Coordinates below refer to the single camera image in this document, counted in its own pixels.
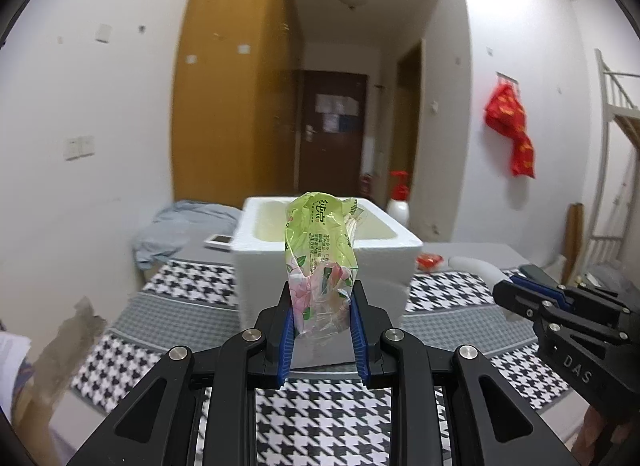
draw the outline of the paper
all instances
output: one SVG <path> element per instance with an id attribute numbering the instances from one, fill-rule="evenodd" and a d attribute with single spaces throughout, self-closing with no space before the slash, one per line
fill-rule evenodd
<path id="1" fill-rule="evenodd" d="M 353 97 L 316 94 L 316 112 L 359 115 L 360 104 Z"/>
<path id="2" fill-rule="evenodd" d="M 328 133 L 340 131 L 340 116 L 337 113 L 322 114 L 322 131 Z"/>
<path id="3" fill-rule="evenodd" d="M 359 103 L 353 99 L 353 97 L 345 97 L 346 104 L 344 107 L 344 115 L 359 115 L 360 106 Z"/>
<path id="4" fill-rule="evenodd" d="M 316 94 L 316 112 L 334 113 L 334 96 Z"/>
<path id="5" fill-rule="evenodd" d="M 334 96 L 334 113 L 338 115 L 344 115 L 346 113 L 346 103 L 347 97 L 344 96 Z"/>
<path id="6" fill-rule="evenodd" d="M 15 380 L 30 347 L 29 338 L 0 332 L 0 407 L 9 422 L 11 422 Z"/>

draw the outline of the plastic bag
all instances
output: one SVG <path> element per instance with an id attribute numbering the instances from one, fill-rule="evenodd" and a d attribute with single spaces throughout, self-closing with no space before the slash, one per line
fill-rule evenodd
<path id="1" fill-rule="evenodd" d="M 298 336 L 315 340 L 349 327 L 358 272 L 353 239 L 364 211 L 356 199 L 306 193 L 287 207 L 285 260 Z"/>

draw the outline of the wooden door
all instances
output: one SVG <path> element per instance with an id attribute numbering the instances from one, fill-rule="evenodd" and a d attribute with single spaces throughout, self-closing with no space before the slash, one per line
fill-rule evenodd
<path id="1" fill-rule="evenodd" d="M 304 72 L 301 192 L 358 194 L 366 100 L 364 74 Z"/>

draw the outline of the foam box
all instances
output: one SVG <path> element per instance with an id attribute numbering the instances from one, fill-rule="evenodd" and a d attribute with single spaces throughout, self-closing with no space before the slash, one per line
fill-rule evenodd
<path id="1" fill-rule="evenodd" d="M 250 197 L 231 245 L 236 269 L 236 292 L 242 329 L 253 327 L 260 311 L 276 305 L 287 281 L 284 260 L 286 206 L 295 197 Z M 367 214 L 353 244 L 358 261 L 357 279 L 369 304 L 382 307 L 398 325 L 409 296 L 415 258 L 422 242 L 374 203 L 358 199 Z M 327 343 L 296 339 L 292 367 L 315 367 L 352 362 L 348 330 Z"/>

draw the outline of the wooden wardrobe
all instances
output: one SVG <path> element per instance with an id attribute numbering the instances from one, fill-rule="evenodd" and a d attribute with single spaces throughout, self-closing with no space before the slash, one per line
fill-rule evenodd
<path id="1" fill-rule="evenodd" d="M 175 199 L 293 191 L 302 34 L 293 0 L 189 0 L 172 112 Z"/>

